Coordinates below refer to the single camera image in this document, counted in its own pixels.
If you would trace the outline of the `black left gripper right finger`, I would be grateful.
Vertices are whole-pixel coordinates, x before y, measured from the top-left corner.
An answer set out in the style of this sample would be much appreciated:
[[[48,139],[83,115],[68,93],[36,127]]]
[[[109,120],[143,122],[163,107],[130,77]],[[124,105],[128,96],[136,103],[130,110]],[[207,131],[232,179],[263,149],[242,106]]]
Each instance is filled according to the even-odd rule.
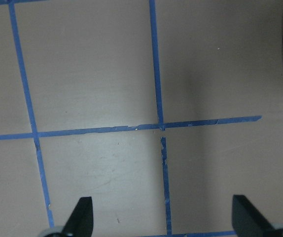
[[[276,229],[244,195],[233,195],[231,223],[238,237],[268,237]]]

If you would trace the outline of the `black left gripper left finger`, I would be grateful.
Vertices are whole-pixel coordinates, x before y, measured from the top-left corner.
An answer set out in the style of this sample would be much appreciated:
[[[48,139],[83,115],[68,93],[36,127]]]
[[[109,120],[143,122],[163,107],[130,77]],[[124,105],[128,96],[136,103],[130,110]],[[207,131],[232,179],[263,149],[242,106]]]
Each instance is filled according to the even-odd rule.
[[[64,225],[63,237],[91,237],[93,233],[93,202],[91,197],[81,197]]]

